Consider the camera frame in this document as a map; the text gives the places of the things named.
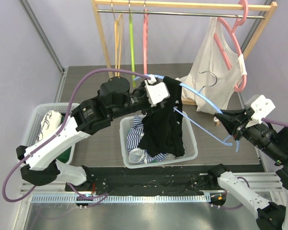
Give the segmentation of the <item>black tank top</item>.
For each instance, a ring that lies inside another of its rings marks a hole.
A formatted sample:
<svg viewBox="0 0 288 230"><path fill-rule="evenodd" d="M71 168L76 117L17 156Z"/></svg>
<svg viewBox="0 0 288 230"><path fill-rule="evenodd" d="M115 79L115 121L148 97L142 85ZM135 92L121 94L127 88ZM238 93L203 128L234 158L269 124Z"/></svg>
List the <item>black tank top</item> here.
<svg viewBox="0 0 288 230"><path fill-rule="evenodd" d="M182 115L174 108L182 111L182 87L178 80L165 76L163 82L169 91L164 108L143 118L144 136L138 147L146 150L154 157L160 153L182 157L185 154L182 141Z"/></svg>

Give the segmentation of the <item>lime green hanger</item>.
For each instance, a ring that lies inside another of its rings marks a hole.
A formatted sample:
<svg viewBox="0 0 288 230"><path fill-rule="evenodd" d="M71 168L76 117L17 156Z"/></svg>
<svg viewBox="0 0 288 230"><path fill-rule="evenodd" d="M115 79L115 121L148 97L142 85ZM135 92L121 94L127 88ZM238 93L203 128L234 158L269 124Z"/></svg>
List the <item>lime green hanger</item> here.
<svg viewBox="0 0 288 230"><path fill-rule="evenodd" d="M129 12L129 39L130 39L130 55L131 55L131 70L135 71L134 63L134 43L133 43L133 21L131 14L131 1L128 1L128 12Z"/></svg>

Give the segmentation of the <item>blue striped tank top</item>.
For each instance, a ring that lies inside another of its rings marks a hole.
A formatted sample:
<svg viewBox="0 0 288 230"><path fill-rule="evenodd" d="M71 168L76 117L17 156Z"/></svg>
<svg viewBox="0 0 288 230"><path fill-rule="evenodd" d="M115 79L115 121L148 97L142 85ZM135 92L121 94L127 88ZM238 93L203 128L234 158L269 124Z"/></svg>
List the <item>blue striped tank top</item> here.
<svg viewBox="0 0 288 230"><path fill-rule="evenodd" d="M160 153L154 157L150 156L145 149L139 148L140 141L144 136L144 125L142 118L135 115L132 119L131 129L127 135L126 149L128 151L128 160L134 164L149 164L156 160L161 162L165 160L167 153Z"/></svg>

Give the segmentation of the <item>grey tank top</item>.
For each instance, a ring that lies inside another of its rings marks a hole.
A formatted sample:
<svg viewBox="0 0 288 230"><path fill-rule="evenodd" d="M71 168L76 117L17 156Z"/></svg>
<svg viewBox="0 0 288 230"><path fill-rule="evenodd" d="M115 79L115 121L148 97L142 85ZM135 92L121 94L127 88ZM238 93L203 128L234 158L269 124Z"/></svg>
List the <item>grey tank top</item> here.
<svg viewBox="0 0 288 230"><path fill-rule="evenodd" d="M175 159L176 159L176 156L173 154L170 154L170 153L165 158L165 160L167 160L167 161L173 161Z"/></svg>

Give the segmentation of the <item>yellow hanger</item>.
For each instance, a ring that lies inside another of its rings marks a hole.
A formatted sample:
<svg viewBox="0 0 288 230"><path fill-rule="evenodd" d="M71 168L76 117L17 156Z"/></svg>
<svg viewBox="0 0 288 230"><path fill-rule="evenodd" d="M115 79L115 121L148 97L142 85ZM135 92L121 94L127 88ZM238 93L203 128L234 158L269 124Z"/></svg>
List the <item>yellow hanger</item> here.
<svg viewBox="0 0 288 230"><path fill-rule="evenodd" d="M113 1L111 1L111 9L114 17L114 38L115 38L115 68L120 69L121 54L122 54L122 40L123 40L123 16L119 14L116 19L113 10Z"/></svg>

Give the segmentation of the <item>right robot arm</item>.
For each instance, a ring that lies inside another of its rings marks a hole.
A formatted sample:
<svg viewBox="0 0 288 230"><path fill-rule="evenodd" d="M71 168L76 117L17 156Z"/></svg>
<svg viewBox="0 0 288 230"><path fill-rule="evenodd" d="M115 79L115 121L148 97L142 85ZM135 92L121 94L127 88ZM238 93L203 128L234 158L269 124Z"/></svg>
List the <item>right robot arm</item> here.
<svg viewBox="0 0 288 230"><path fill-rule="evenodd" d="M212 189L231 193L254 216L261 230L288 230L288 123L260 118L252 124L254 109L221 110L215 117L235 141L244 138L260 152L263 167L275 172L285 193L286 204L278 205L255 193L223 164L208 171Z"/></svg>

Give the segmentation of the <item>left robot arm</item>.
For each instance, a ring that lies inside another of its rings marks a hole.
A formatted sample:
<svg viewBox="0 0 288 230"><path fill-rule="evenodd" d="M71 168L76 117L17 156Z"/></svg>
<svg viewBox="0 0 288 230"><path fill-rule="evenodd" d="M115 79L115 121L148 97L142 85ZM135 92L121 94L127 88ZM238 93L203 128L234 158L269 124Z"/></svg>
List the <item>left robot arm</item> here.
<svg viewBox="0 0 288 230"><path fill-rule="evenodd" d="M30 147L19 146L17 154L25 160L20 169L22 179L43 186L51 182L70 183L88 191L93 178L84 166L71 166L57 159L65 150L96 132L107 128L119 117L141 111L152 114L164 107L170 97L160 80L144 80L133 92L122 77L113 77L100 86L97 96L83 101L66 113L66 123Z"/></svg>

